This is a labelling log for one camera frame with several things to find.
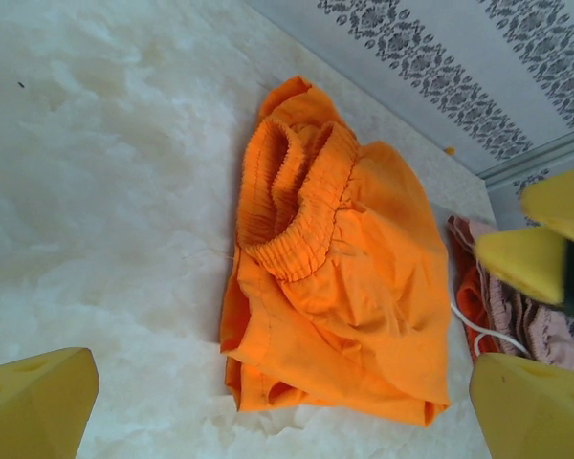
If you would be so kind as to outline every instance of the white wire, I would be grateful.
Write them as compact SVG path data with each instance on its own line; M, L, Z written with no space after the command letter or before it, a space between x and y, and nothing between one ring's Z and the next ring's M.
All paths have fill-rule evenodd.
M526 356L529 356L529 352L527 351L527 349L525 349L525 347L520 342L518 342L516 339L509 337L507 335L503 335L500 332L497 332L495 330L489 330L488 328L479 327L475 323L469 321L468 318L465 317L463 315L463 313L461 311L459 311L459 309L457 309L457 307L452 303L451 303L451 309L453 309L453 313L459 318L459 320L461 320L463 323L465 323L470 328L472 328L473 330L477 331L480 334L475 338L475 342L474 342L475 354L477 357L480 356L480 340L483 339L487 335L491 335L492 337L496 337L498 339L503 339L504 341L508 341L513 346L515 346L517 349L519 349L520 352L522 352Z

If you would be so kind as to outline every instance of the white marble surface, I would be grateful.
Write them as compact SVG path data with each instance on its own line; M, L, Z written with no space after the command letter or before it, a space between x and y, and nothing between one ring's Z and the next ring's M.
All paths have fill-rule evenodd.
M454 406L429 429L234 412L217 329L240 159L294 74L396 145L435 203L493 219L481 181L240 1L0 2L0 363L92 349L80 458L487 454L457 323Z

